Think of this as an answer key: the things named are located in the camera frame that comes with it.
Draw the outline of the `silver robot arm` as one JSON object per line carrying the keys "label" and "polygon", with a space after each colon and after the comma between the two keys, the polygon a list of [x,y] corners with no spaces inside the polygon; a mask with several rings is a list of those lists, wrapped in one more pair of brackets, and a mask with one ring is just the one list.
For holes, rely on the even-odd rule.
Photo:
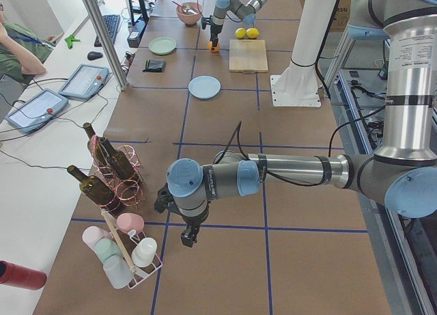
{"label": "silver robot arm", "polygon": [[436,0],[352,0],[353,29],[385,33],[390,41],[382,145],[370,155],[279,156],[219,152],[214,162],[173,162],[155,209],[186,223],[192,247],[210,203],[257,193],[267,177],[301,186],[331,184],[359,192],[407,218],[436,211],[436,154],[430,149],[436,95]]}
{"label": "silver robot arm", "polygon": [[253,25],[256,13],[263,7],[267,0],[250,0],[243,4],[241,0],[216,0],[213,14],[202,18],[201,26],[205,29],[210,26],[209,49],[215,53],[219,50],[219,34],[222,32],[228,12],[235,14],[243,23]]}

